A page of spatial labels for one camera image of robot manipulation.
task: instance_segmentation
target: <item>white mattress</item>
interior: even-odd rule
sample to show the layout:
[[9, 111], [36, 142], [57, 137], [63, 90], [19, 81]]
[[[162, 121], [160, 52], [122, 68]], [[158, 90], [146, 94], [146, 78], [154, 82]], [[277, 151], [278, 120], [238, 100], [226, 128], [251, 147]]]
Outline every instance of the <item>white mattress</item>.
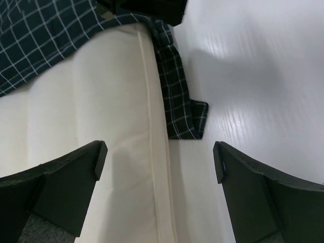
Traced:
[[0, 99], [0, 177], [103, 140], [76, 242], [176, 243], [163, 98], [148, 31], [107, 30]]

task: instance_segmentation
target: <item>mattress seam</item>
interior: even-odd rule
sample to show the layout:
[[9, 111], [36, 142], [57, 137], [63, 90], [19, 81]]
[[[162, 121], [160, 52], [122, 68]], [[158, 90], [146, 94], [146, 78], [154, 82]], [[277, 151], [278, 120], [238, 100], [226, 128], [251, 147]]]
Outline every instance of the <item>mattress seam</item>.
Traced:
[[153, 180], [153, 190], [154, 190], [154, 207], [155, 207], [155, 214], [156, 214], [156, 223], [157, 223], [157, 234], [158, 234], [158, 241], [159, 243], [162, 243], [161, 241], [161, 232], [160, 232], [160, 217], [159, 217], [159, 212], [158, 212], [158, 206], [157, 206], [157, 201], [156, 201], [156, 189], [155, 189], [155, 179], [154, 179], [154, 168], [153, 168], [153, 156], [152, 156], [152, 124], [151, 124], [151, 110], [150, 110], [150, 94], [147, 89], [148, 87], [148, 76], [147, 76], [147, 70], [145, 66], [145, 57], [143, 53], [143, 43], [142, 43], [142, 36], [141, 32], [138, 29], [138, 25], [136, 25], [136, 30], [137, 30], [137, 37], [139, 39], [139, 45], [140, 45], [140, 51], [141, 51], [141, 58], [142, 58], [142, 63], [143, 63], [143, 69], [144, 69], [144, 74], [145, 74], [145, 82], [146, 82], [146, 95], [147, 95], [147, 111], [148, 111], [148, 119], [149, 119], [149, 146], [150, 146], [150, 164], [152, 167], [152, 180]]

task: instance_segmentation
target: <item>white floor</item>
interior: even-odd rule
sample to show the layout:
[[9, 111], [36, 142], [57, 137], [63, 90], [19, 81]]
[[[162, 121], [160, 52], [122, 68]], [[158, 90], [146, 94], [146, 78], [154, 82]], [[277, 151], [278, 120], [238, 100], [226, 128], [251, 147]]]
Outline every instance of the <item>white floor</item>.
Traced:
[[189, 0], [174, 29], [190, 94], [210, 104], [202, 141], [170, 141], [179, 243], [234, 243], [212, 148], [324, 184], [324, 5]]

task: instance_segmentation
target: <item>plaid blanket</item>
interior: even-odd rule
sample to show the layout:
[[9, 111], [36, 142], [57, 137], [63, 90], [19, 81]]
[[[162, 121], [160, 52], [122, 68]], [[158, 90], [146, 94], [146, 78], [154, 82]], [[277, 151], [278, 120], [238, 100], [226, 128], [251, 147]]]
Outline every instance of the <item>plaid blanket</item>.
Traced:
[[124, 10], [105, 20], [96, 8], [95, 0], [0, 0], [0, 97], [68, 57], [96, 33], [141, 22], [152, 33], [169, 139], [201, 139], [208, 104], [189, 98], [169, 26]]

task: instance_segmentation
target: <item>checkered sheet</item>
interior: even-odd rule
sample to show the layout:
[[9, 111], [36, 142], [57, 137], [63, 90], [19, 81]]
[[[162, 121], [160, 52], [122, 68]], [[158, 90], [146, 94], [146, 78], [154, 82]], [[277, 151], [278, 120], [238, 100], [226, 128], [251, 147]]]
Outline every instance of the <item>checkered sheet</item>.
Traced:
[[105, 20], [96, 8], [95, 0], [0, 0], [0, 97], [68, 57], [96, 33], [141, 22], [152, 34], [169, 139], [201, 139], [208, 104], [190, 99], [169, 26], [124, 10]]

